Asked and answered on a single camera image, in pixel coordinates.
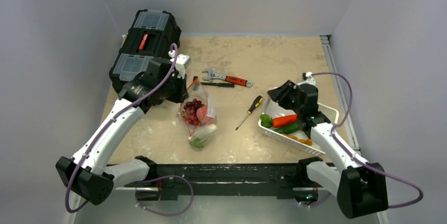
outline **yellow and black screwdriver handle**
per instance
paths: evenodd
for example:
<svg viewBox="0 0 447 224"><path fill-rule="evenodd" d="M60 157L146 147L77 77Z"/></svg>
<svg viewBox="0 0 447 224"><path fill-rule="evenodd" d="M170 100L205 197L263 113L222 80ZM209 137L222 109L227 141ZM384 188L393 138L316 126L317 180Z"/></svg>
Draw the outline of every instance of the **yellow and black screwdriver handle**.
<svg viewBox="0 0 447 224"><path fill-rule="evenodd" d="M263 101L263 97L262 96L258 96L257 98L255 98L255 100L253 101L253 104L251 105L250 109L248 109L248 114L251 114L256 107L258 107L261 102Z"/></svg>

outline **beige table surface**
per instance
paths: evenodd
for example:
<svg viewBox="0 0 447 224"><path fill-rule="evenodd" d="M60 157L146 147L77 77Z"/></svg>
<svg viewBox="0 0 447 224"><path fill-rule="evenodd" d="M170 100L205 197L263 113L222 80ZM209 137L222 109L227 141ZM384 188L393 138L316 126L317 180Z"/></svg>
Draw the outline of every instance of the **beige table surface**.
<svg viewBox="0 0 447 224"><path fill-rule="evenodd" d="M302 72L329 71L319 37L183 37L180 53L190 55L188 85L207 67L254 83L251 88L206 86L213 100L218 131L201 151L189 146L188 134L176 118L179 104L168 101L152 107L135 124L112 155L109 163L123 163L144 155L156 163L277 163L297 162L311 154L258 133L261 104L245 123L235 127L254 98L286 80L300 82ZM332 78L318 76L319 102L339 110ZM116 100L110 88L103 119ZM347 139L341 128L340 135Z"/></svg>

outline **red vegetable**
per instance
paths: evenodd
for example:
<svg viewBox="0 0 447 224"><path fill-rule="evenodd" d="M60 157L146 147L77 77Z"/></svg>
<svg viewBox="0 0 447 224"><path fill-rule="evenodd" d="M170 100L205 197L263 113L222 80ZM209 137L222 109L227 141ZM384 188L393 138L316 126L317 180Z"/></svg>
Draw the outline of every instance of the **red vegetable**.
<svg viewBox="0 0 447 224"><path fill-rule="evenodd" d="M285 126L287 124L293 123L298 119L298 115L288 115L283 117L277 117L272 120L272 124L274 128L280 128L281 126Z"/></svg>

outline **white plastic basket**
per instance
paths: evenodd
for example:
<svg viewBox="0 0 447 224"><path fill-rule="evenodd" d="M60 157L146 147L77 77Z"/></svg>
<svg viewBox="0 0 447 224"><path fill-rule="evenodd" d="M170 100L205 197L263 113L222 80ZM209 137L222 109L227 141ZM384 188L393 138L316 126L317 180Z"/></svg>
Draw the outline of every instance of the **white plastic basket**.
<svg viewBox="0 0 447 224"><path fill-rule="evenodd" d="M319 105L318 109L324 115L326 115L327 118L330 119L332 123L338 122L339 114L336 109L328 107L328 106L320 104L320 103L318 103L318 105ZM269 115L272 118L295 114L293 111L285 110L285 109L281 108L277 103L271 102L270 98L267 99L266 106L264 108L263 113ZM265 128L265 127L261 126L261 119L259 119L259 121L258 121L258 126L259 126L260 133L265 134L266 136L272 137L273 139L283 142L291 147L303 150L305 152L308 152L308 153L316 155L316 156L325 154L325 152L320 149L320 146L318 146L315 143L312 146L308 146L306 144L303 144L301 142L293 140L287 136L284 136L280 133L277 133L277 132L273 131L272 129ZM290 135L294 135L294 136L298 137L299 139L307 139L307 136L303 131L297 131Z"/></svg>

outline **clear plastic bag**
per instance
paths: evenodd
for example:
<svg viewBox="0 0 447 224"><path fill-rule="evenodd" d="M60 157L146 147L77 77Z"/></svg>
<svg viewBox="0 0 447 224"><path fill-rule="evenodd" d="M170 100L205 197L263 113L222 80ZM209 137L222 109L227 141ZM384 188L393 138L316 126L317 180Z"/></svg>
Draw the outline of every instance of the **clear plastic bag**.
<svg viewBox="0 0 447 224"><path fill-rule="evenodd" d="M180 104L177 118L188 130L189 144L203 149L217 131L216 110L208 92L198 79L188 87L189 98Z"/></svg>

